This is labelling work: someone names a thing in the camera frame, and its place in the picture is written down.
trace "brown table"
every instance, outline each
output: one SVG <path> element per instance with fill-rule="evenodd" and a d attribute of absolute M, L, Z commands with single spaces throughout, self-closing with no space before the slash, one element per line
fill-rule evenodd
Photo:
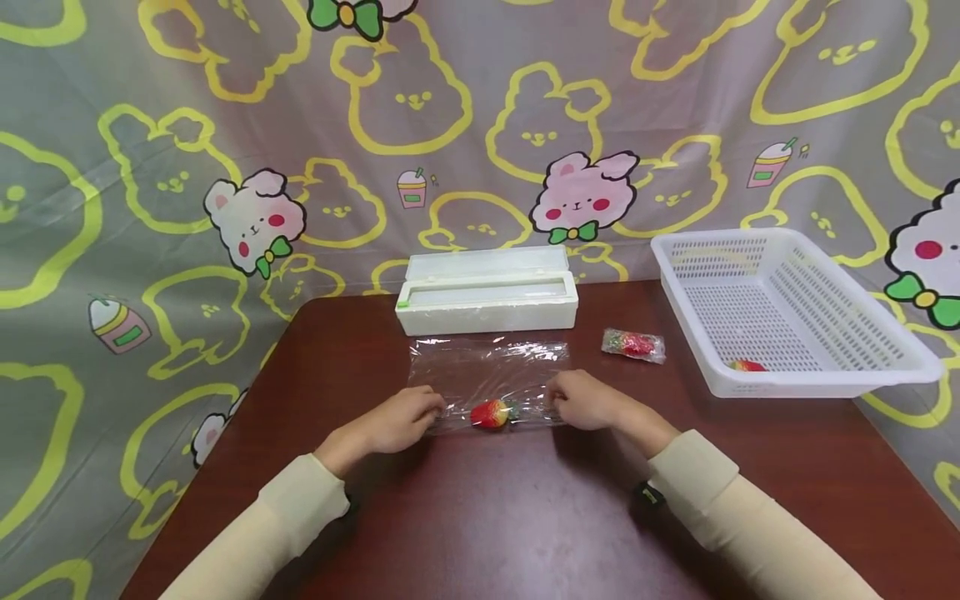
<path fill-rule="evenodd" d="M 955 600 L 960 534 L 848 400 L 711 396 L 656 282 L 579 288 L 574 366 L 697 428 L 888 600 Z M 307 303 L 134 574 L 155 598 L 293 457 L 404 386 L 395 297 Z M 603 328 L 666 337 L 665 365 L 599 351 Z M 749 598 L 666 511 L 631 500 L 609 432 L 569 427 L 429 440 L 348 478 L 353 509 L 266 597 Z"/>

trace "pink bunny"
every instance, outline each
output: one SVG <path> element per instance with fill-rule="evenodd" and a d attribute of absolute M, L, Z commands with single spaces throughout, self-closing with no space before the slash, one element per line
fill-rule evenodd
<path fill-rule="evenodd" d="M 634 203 L 636 190 L 628 176 L 637 163 L 631 152 L 601 158 L 593 165 L 582 152 L 552 162 L 530 211 L 534 229 L 548 232 L 551 244 L 595 240 L 599 229 L 622 219 Z"/>
<path fill-rule="evenodd" d="M 204 209 L 220 241 L 230 252 L 230 262 L 247 275 L 270 278 L 271 265 L 293 252 L 293 242 L 306 228 L 306 211 L 284 192 L 287 178 L 262 169 L 240 187 L 216 180 L 204 199 Z"/>

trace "red strawberry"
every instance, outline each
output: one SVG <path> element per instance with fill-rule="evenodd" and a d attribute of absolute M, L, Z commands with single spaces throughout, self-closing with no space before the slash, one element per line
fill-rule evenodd
<path fill-rule="evenodd" d="M 487 400 L 473 407 L 470 422 L 476 427 L 496 429 L 502 427 L 510 416 L 510 409 L 503 400 Z"/>
<path fill-rule="evenodd" d="M 728 365 L 735 371 L 766 371 L 766 368 L 752 360 L 734 360 Z"/>
<path fill-rule="evenodd" d="M 627 356 L 649 356 L 654 351 L 654 343 L 645 336 L 630 333 L 623 337 L 623 353 Z"/>

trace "box lid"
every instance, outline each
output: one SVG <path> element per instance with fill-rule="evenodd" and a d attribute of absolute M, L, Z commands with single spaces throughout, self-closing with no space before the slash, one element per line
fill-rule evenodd
<path fill-rule="evenodd" d="M 407 281 L 462 277 L 537 275 L 569 270 L 564 246 L 499 248 L 416 254 L 407 265 Z"/>

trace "white plastic basket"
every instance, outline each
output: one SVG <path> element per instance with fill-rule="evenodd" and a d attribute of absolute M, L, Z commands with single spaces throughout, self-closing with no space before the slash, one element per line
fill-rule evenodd
<path fill-rule="evenodd" d="M 943 375 L 929 348 L 797 231 L 691 231 L 651 245 L 716 396 L 855 397 Z M 767 372 L 728 367 L 736 360 Z"/>

